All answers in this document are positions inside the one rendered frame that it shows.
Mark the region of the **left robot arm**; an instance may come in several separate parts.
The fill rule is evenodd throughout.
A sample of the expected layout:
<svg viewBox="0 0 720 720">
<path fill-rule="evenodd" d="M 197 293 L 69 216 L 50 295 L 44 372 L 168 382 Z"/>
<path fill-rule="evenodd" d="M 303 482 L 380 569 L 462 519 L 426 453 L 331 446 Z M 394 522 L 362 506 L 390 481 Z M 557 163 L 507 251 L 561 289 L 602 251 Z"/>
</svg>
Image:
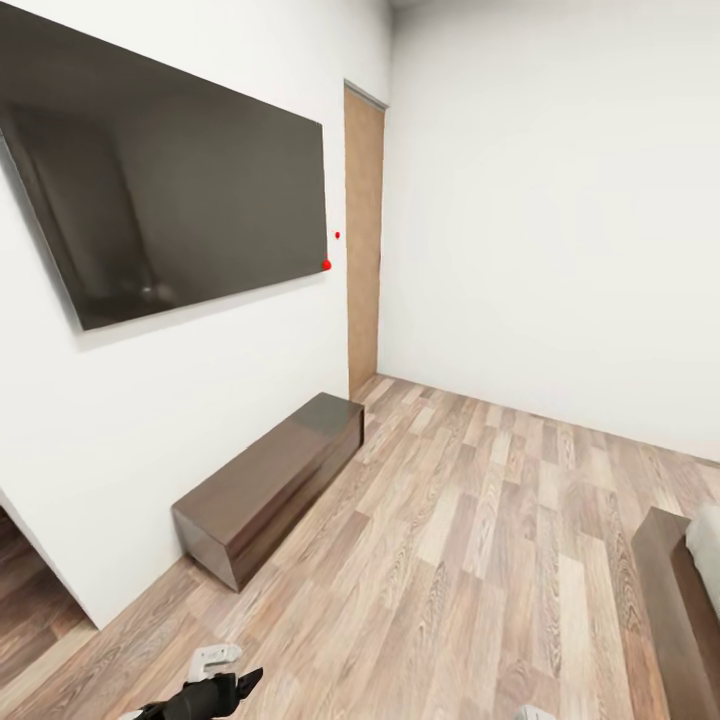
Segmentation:
<svg viewBox="0 0 720 720">
<path fill-rule="evenodd" d="M 211 720 L 230 717 L 263 676 L 263 667 L 236 678 L 235 673 L 216 674 L 211 667 L 239 661 L 242 647 L 220 644 L 195 651 L 188 681 L 168 701 L 152 702 L 117 720 Z"/>
</svg>

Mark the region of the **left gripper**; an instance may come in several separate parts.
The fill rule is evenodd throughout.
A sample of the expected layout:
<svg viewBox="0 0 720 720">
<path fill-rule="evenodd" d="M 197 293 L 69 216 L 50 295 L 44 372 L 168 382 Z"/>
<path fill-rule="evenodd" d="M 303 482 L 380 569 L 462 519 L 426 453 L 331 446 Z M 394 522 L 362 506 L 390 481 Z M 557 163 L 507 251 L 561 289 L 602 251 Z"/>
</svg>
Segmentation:
<svg viewBox="0 0 720 720">
<path fill-rule="evenodd" d="M 263 676 L 263 667 L 236 678 L 235 673 L 216 674 L 200 683 L 183 683 L 177 693 L 188 704 L 188 720 L 211 720 L 230 717 Z"/>
</svg>

